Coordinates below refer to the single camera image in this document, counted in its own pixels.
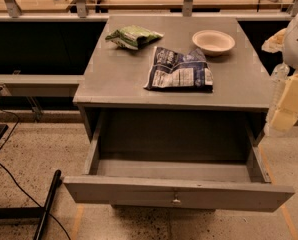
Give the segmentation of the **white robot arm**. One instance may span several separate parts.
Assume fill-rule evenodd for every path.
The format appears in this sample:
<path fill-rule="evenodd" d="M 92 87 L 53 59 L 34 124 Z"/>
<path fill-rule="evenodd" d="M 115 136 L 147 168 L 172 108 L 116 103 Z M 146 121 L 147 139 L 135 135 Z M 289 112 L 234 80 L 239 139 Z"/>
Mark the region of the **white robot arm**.
<path fill-rule="evenodd" d="M 265 125 L 266 135 L 281 135 L 298 121 L 298 13 L 286 28 L 264 42 L 262 50 L 280 51 L 283 57 L 271 74 L 274 92 Z"/>

